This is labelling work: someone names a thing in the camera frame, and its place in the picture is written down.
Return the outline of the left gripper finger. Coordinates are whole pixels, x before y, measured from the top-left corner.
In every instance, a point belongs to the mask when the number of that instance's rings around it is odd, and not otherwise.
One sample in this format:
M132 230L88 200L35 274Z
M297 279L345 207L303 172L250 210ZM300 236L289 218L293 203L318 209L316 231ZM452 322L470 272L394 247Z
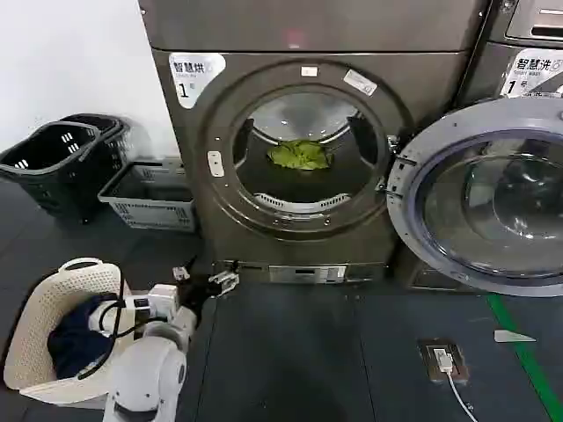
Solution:
M176 281L187 281L191 277L191 270L197 258L191 258L182 266L174 266L172 269L172 275Z
M236 271L223 271L208 278L208 293L210 295L226 295L239 284Z

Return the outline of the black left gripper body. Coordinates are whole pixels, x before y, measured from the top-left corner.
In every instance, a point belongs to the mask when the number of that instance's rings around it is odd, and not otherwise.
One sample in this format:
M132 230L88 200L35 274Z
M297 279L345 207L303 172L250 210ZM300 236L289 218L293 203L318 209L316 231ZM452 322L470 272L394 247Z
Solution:
M188 309L200 309L204 302L221 293L221 286L210 279L208 274L191 275L178 281L179 305Z

